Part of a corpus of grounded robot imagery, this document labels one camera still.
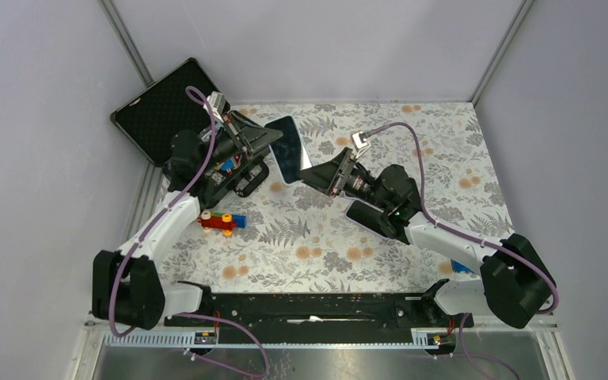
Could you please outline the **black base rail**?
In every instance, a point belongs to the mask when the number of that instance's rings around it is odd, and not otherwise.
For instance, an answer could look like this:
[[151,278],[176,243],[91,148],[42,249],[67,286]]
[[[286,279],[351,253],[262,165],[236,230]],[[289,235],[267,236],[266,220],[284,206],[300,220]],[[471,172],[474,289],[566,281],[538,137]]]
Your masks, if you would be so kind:
[[262,344],[411,344],[414,330],[473,326],[471,317],[450,316],[422,293],[219,293],[198,313],[238,323]]

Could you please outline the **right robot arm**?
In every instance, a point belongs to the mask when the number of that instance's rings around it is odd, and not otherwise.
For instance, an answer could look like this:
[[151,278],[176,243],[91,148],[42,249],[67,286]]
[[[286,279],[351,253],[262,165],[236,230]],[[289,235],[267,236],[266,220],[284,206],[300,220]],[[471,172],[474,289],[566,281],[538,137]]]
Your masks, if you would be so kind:
[[485,237],[436,221],[401,165],[373,177],[345,148],[331,161],[301,170],[299,177],[327,196],[351,197],[346,216],[359,225],[437,252],[477,274],[475,280],[440,280],[429,288],[422,314],[430,325],[444,325],[457,314],[491,314],[522,329],[556,298],[553,277],[526,237]]

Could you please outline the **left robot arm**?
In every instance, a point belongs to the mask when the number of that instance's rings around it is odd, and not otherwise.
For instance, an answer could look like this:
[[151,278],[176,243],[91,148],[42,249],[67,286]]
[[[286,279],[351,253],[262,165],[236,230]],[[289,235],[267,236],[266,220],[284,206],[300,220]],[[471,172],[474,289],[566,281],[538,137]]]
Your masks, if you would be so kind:
[[193,223],[226,237],[247,226],[243,213],[212,209],[229,192],[246,197],[267,178],[264,157],[270,144],[282,137],[281,131],[261,127],[238,112],[212,117],[206,131],[183,130],[172,137],[164,199],[133,237],[115,251],[100,251],[93,260],[92,314],[108,321],[114,336],[152,329],[181,313],[194,325],[213,318],[206,287],[165,287],[158,269]]

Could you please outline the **floral table mat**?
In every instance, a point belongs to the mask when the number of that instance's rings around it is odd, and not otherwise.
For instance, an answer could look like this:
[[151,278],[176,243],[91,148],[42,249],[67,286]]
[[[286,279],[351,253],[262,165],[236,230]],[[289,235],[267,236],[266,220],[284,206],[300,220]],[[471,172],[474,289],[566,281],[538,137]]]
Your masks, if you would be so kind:
[[[374,175],[391,164],[425,180],[438,220],[479,234],[513,230],[477,115],[469,103],[247,104],[259,124],[292,116],[314,164],[352,145],[351,135],[388,122],[361,163]],[[217,211],[248,225],[225,237],[189,225],[161,263],[163,283],[186,280],[215,292],[420,292],[438,279],[467,280],[431,250],[380,237],[346,216],[350,200],[286,184],[272,158],[267,180],[248,197],[227,195]]]

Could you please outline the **black poker chip case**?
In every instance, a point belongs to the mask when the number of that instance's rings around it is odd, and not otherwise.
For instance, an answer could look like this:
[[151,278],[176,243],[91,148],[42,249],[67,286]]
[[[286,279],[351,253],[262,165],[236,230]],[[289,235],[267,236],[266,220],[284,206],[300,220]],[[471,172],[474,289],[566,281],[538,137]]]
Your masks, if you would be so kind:
[[250,196],[268,178],[264,159],[269,149],[256,156],[238,155],[222,164],[210,164],[214,147],[214,143],[207,145],[211,119],[187,95],[188,86],[204,96],[217,89],[198,60],[189,58],[114,111],[110,120],[162,170],[169,191],[188,191],[203,209],[215,207],[230,192]]

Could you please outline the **blue toy car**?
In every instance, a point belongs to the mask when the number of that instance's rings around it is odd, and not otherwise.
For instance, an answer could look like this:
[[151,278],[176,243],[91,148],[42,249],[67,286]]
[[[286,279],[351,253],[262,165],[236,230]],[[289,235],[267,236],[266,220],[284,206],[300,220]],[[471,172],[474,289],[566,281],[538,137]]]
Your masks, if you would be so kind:
[[459,262],[457,262],[455,260],[451,260],[450,264],[451,264],[451,268],[452,268],[453,272],[456,272],[456,273],[470,273],[470,274],[474,273],[473,270],[471,270],[470,268],[466,267],[465,265],[463,265],[463,264],[461,264],[461,263],[459,263]]

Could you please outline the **red toy brick car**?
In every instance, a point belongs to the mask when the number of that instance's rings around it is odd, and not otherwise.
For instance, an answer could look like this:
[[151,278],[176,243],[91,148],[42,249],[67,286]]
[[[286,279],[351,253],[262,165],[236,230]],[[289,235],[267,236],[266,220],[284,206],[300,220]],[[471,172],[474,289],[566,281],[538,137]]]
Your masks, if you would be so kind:
[[203,211],[198,217],[197,222],[205,232],[209,233],[212,230],[218,230],[225,237],[232,236],[236,229],[243,229],[248,225],[245,215],[223,214],[211,211]]

